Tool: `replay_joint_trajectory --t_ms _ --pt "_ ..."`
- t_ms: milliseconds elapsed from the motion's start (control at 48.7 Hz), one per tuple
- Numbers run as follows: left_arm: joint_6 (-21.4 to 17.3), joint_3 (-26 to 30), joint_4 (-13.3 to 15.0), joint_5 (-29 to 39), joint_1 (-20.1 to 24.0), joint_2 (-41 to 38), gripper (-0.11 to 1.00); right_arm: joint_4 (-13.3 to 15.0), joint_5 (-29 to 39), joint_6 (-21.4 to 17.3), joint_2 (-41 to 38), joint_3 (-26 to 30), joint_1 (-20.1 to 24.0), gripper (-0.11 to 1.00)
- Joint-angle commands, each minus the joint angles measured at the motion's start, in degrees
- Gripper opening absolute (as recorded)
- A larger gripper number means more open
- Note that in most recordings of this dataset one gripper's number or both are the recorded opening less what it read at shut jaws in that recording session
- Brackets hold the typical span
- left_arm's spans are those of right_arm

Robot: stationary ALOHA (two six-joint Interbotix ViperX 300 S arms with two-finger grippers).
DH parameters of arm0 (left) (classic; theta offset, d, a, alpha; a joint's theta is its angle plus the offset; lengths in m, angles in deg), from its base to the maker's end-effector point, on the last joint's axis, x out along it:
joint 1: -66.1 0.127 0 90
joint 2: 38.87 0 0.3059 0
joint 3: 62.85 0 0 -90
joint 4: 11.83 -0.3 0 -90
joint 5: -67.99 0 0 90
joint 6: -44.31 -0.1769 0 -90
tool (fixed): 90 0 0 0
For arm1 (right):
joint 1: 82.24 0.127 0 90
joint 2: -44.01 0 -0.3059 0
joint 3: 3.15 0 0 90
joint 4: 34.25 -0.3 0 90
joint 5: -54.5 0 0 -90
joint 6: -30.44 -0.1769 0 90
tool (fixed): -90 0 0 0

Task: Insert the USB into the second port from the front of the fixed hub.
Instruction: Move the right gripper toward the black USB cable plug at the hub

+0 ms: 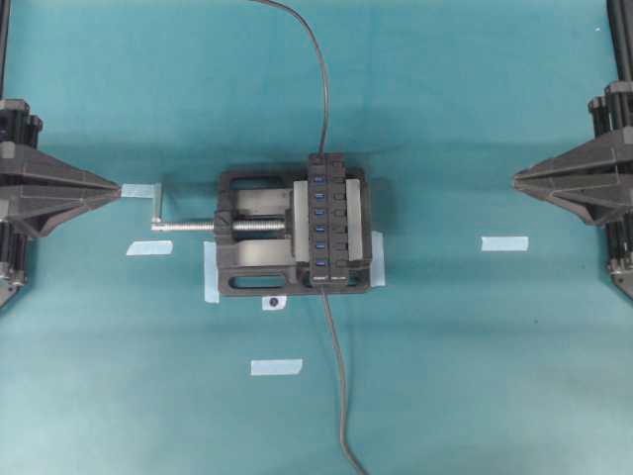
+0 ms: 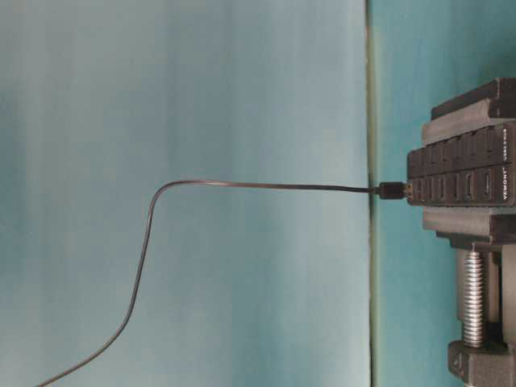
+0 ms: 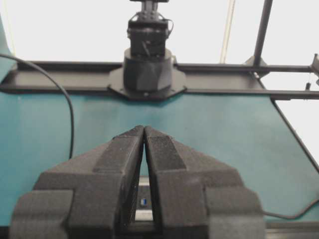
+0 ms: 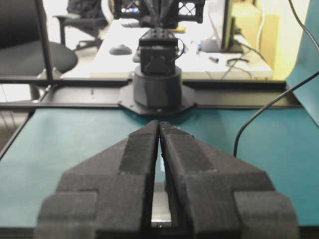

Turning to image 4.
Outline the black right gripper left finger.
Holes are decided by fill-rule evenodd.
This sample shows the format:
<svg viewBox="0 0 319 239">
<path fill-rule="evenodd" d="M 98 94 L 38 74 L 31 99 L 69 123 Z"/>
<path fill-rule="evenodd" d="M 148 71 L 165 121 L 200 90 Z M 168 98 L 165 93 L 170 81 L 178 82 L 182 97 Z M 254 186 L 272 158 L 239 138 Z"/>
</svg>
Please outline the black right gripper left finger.
<svg viewBox="0 0 319 239">
<path fill-rule="evenodd" d="M 151 227 L 159 123 L 63 172 L 41 206 L 39 239 L 141 239 Z"/>
</svg>

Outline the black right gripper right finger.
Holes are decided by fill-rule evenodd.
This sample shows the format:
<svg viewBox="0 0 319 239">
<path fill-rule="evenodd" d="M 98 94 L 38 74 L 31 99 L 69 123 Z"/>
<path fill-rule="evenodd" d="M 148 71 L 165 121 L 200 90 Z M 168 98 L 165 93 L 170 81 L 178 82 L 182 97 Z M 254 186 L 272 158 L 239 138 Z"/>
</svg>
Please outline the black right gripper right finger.
<svg viewBox="0 0 319 239">
<path fill-rule="evenodd" d="M 292 202 L 265 171 L 168 122 L 159 129 L 164 160 L 195 238 L 298 238 Z"/>
</svg>

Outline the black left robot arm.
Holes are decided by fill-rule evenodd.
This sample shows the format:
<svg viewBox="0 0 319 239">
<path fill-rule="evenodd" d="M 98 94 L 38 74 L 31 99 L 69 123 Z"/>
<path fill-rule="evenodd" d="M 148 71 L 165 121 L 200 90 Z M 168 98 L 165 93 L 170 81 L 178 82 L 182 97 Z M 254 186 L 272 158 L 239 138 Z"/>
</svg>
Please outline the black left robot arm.
<svg viewBox="0 0 319 239">
<path fill-rule="evenodd" d="M 114 18 L 134 18 L 147 32 L 139 39 L 140 63 L 125 87 L 149 114 L 181 112 L 194 105 L 194 91 L 181 81 L 177 0 L 114 2 Z M 151 228 L 160 124 L 157 120 L 115 145 L 67 169 L 42 203 L 37 239 L 139 239 Z"/>
</svg>

